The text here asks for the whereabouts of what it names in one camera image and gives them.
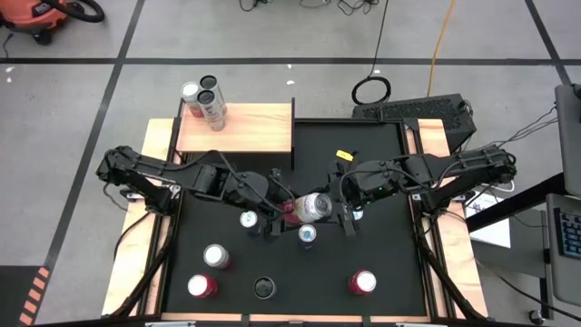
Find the yellow tag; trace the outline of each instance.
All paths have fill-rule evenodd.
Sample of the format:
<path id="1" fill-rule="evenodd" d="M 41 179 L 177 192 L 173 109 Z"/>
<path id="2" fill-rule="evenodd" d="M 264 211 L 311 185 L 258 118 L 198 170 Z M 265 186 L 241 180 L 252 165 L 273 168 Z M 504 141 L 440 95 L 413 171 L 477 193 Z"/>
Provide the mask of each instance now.
<path id="1" fill-rule="evenodd" d="M 351 154 L 346 153 L 345 151 L 337 150 L 337 156 L 347 161 L 353 161 L 353 156 Z"/>

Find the black tray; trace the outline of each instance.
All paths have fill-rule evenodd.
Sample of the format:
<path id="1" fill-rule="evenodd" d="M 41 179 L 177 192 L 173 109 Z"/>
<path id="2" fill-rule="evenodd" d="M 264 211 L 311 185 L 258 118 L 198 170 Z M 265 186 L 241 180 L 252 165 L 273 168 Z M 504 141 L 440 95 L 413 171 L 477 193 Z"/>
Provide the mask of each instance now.
<path id="1" fill-rule="evenodd" d="M 356 120 L 297 120 L 294 147 L 295 169 L 284 168 L 283 178 L 299 193 L 327 182 L 337 150 L 356 150 L 361 161 L 407 152 L 402 123 Z M 272 167 L 288 167 L 289 160 L 274 154 L 227 154 L 227 158 L 238 171 L 265 174 Z M 317 242 L 309 253 L 299 247 L 294 232 L 274 243 L 249 238 L 240 227 L 240 213 L 184 195 L 162 288 L 162 312 L 427 315 L 407 196 L 395 195 L 366 207 L 355 239 L 347 239 L 339 226 L 317 225 Z M 203 249 L 210 243 L 230 252 L 230 270 L 213 270 L 203 262 Z M 355 296 L 347 289 L 348 278 L 359 269 L 369 269 L 377 277 L 377 288 L 369 296 Z M 208 273 L 218 281 L 216 298 L 191 297 L 187 282 L 196 273 Z M 252 293 L 253 281 L 263 275 L 278 287 L 268 301 Z"/>

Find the yellow extension cord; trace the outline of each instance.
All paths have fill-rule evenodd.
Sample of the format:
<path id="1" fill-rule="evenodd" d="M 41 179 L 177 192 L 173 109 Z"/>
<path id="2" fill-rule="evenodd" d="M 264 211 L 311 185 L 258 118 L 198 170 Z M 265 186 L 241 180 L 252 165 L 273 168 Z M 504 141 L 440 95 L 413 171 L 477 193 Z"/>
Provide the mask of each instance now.
<path id="1" fill-rule="evenodd" d="M 448 8 L 448 12 L 446 13 L 446 18 L 444 18 L 444 24 L 442 25 L 442 30 L 439 32 L 438 42 L 436 43 L 436 49 L 434 49 L 434 55 L 432 56 L 432 64 L 429 67 L 429 82 L 428 82 L 428 93 L 426 96 L 429 96 L 429 92 L 432 89 L 432 81 L 434 78 L 434 65 L 436 63 L 436 57 L 438 57 L 438 50 L 439 45 L 442 43 L 442 39 L 444 38 L 444 34 L 446 33 L 446 27 L 448 26 L 448 20 L 452 14 L 452 9 L 454 9 L 454 5 L 456 4 L 456 0 L 450 1 L 450 7 Z"/>

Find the soda can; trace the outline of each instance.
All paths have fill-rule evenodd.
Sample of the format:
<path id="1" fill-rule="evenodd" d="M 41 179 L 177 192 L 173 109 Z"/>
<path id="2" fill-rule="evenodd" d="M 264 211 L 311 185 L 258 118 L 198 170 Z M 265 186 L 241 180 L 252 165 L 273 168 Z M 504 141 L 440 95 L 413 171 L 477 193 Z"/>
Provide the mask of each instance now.
<path id="1" fill-rule="evenodd" d="M 299 229 L 299 240 L 305 250 L 309 250 L 317 238 L 317 230 L 313 225 L 304 224 Z"/>
<path id="2" fill-rule="evenodd" d="M 195 82 L 188 82 L 182 85 L 182 99 L 194 117 L 203 118 L 202 109 L 200 104 L 198 104 L 199 90 L 200 87 Z"/>
<path id="3" fill-rule="evenodd" d="M 276 284 L 271 277 L 262 276 L 254 282 L 254 295 L 261 300 L 268 300 L 276 294 Z"/>
<path id="4" fill-rule="evenodd" d="M 198 93 L 198 104 L 202 109 L 206 122 L 213 131 L 221 131 L 226 125 L 226 120 L 222 114 L 222 109 L 216 101 L 214 92 L 204 90 Z"/>
<path id="5" fill-rule="evenodd" d="M 363 218 L 363 209 L 353 211 L 353 219 L 355 221 L 361 220 Z"/>
<path id="6" fill-rule="evenodd" d="M 294 211 L 286 213 L 287 223 L 314 223 L 322 217 L 329 216 L 333 203 L 327 194 L 311 193 L 295 201 Z"/>
<path id="7" fill-rule="evenodd" d="M 196 274 L 188 281 L 188 292 L 198 299 L 211 297 L 218 292 L 218 283 L 205 273 Z"/>
<path id="8" fill-rule="evenodd" d="M 222 113 L 226 115 L 228 113 L 228 106 L 224 101 L 224 95 L 222 94 L 222 90 L 218 85 L 218 79 L 212 75 L 205 75 L 200 80 L 200 86 L 202 89 L 212 91 L 216 94 L 216 101 L 218 101 L 218 104 L 222 109 Z"/>
<path id="9" fill-rule="evenodd" d="M 258 221 L 258 215 L 250 210 L 240 215 L 240 224 L 249 236 L 258 236 L 262 232 L 262 226 Z"/>
<path id="10" fill-rule="evenodd" d="M 216 269 L 226 269 L 231 264 L 231 257 L 228 251 L 219 244 L 208 245 L 206 250 L 203 251 L 203 260 L 206 264 Z"/>
<path id="11" fill-rule="evenodd" d="M 368 295 L 375 290 L 377 280 L 370 271 L 360 270 L 349 278 L 349 290 L 354 294 Z"/>

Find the wooden shelf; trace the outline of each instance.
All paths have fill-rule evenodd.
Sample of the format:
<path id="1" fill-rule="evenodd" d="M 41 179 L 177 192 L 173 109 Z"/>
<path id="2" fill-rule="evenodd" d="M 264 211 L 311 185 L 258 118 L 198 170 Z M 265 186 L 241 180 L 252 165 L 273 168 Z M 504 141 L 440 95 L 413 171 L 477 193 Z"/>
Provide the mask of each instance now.
<path id="1" fill-rule="evenodd" d="M 228 104 L 226 127 L 214 132 L 203 118 L 184 108 L 179 152 L 289 153 L 292 147 L 291 104 Z"/>

